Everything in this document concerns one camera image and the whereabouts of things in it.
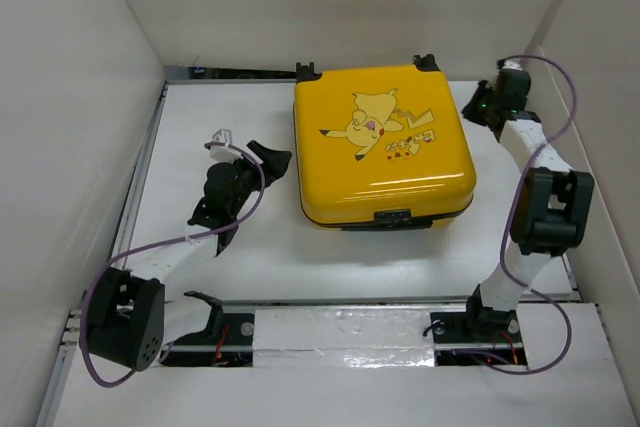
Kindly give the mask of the yellow Pikachu suitcase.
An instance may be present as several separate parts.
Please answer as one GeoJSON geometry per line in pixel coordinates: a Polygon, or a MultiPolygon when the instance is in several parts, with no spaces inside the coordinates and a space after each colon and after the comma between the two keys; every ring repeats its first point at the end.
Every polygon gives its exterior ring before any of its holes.
{"type": "Polygon", "coordinates": [[[429,228],[473,201],[470,148],[432,54],[323,72],[299,63],[293,115],[301,208],[318,226],[429,228]]]}

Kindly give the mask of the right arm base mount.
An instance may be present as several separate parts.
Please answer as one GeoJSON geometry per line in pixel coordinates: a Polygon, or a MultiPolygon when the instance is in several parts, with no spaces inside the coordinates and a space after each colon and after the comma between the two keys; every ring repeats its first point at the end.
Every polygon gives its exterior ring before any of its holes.
{"type": "Polygon", "coordinates": [[[472,332],[464,317],[463,312],[436,311],[423,328],[422,336],[433,341],[437,366],[528,366],[519,331],[472,332]]]}

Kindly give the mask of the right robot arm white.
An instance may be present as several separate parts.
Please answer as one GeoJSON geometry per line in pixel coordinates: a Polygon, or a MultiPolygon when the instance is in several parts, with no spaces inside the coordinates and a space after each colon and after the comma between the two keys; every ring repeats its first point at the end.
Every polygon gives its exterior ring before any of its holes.
{"type": "Polygon", "coordinates": [[[499,263],[468,298],[462,328],[474,340],[506,330],[522,295],[543,268],[583,240],[595,181],[570,166],[527,109],[532,81],[513,59],[498,64],[463,108],[465,119],[488,128],[515,161],[516,191],[501,241],[499,263]]]}

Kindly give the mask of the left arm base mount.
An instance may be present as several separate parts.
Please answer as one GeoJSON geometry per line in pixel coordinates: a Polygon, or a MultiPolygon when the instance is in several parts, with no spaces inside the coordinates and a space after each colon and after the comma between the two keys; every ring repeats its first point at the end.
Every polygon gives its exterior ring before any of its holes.
{"type": "Polygon", "coordinates": [[[209,318],[199,331],[170,341],[159,364],[166,367],[239,368],[253,366],[254,312],[226,311],[214,297],[189,291],[187,297],[204,301],[209,318]]]}

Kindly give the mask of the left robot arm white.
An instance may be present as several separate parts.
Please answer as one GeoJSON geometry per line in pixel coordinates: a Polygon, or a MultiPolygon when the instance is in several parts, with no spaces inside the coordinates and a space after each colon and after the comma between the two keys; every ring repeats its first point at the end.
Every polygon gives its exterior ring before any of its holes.
{"type": "Polygon", "coordinates": [[[185,336],[205,344],[226,340],[228,326],[219,299],[194,289],[171,297],[168,289],[206,255],[217,257],[231,244],[266,189],[286,174],[292,154],[255,140],[246,148],[217,140],[205,147],[223,157],[207,170],[202,197],[187,221],[192,233],[117,254],[86,290],[79,347],[86,370],[102,387],[119,383],[103,379],[94,358],[134,375],[164,361],[185,336]]]}

